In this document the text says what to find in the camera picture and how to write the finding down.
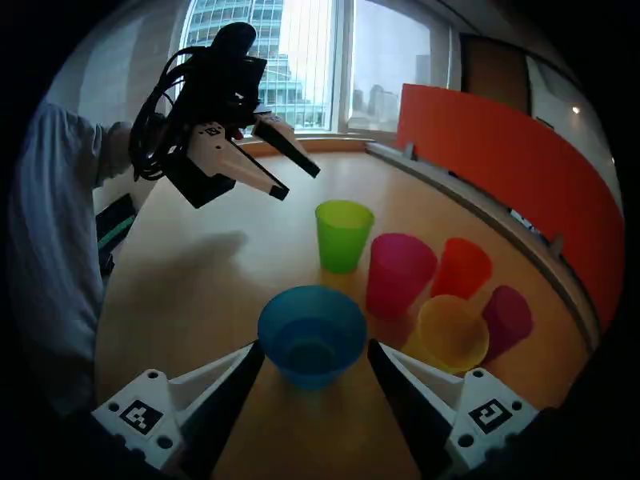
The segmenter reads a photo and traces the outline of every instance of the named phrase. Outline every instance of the blue bowl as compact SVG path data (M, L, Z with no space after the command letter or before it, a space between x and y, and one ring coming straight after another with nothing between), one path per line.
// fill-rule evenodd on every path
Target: blue bowl
M258 340L293 384L317 390L358 360L365 348L366 321L346 295L324 286L298 286L266 304Z

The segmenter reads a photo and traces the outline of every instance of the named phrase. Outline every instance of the black cable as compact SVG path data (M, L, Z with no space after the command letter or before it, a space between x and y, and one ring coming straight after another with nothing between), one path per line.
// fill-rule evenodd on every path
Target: black cable
M206 50L204 46L190 46L173 54L162 69L158 84L142 105L140 113L131 128L129 141L129 155L131 156L131 162L134 166L134 177L136 180L142 177L145 180L153 181L164 176L162 168L158 162L153 159L152 155L153 149L155 148L153 142L158 136L160 128L166 123L164 115L158 114L155 111L156 105L160 98L164 97L173 108L174 101L168 95L167 91L180 82L184 82L189 74L194 71L194 63L191 61L191 58L173 68L170 68L171 63L180 55L190 54L194 56L201 54L204 50Z
M174 106L174 101L171 99L171 97L168 95L167 92L162 92L162 96L169 101L169 103L171 104L171 107Z

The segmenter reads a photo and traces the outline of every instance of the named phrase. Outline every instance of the wooden table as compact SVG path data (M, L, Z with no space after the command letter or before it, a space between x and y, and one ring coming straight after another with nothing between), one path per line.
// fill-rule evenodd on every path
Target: wooden table
M532 335L490 370L537 408L562 401L586 349L560 297L507 240L434 188L367 154L313 157L322 168L315 180L282 157L261 159L291 188L284 202L238 184L195 210L167 180L158 182L106 292L96 360L100 402L144 369L171 378L251 342L264 305L293 286L321 283L363 306L368 246L353 274L319 266L314 209L331 198L372 209L370 240L405 232L438 255L449 237L479 244L494 262L494 276L471 299L474 308L480 311L493 288L507 284L526 297L535 321ZM396 330L368 321L372 335L391 345L401 341ZM214 474L419 477L365 355L313 393L288 385L265 360Z

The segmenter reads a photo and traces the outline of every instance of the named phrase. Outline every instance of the pink cup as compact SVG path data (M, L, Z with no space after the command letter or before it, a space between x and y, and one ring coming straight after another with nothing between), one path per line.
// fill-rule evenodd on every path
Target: pink cup
M421 240L384 234L371 244L366 308L381 320L397 320L434 276L438 258Z
M482 316L489 328L489 349L484 362L505 353L529 336L534 328L531 310L520 293L502 285L494 290Z

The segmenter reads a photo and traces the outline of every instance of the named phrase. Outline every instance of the person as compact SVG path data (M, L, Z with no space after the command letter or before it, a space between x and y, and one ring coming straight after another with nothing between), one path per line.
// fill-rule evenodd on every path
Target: person
M93 125L44 102L12 180L6 248L11 306L29 367L60 415L94 406L104 285L93 189L129 168L130 130L128 122ZM242 138L239 130L233 136Z

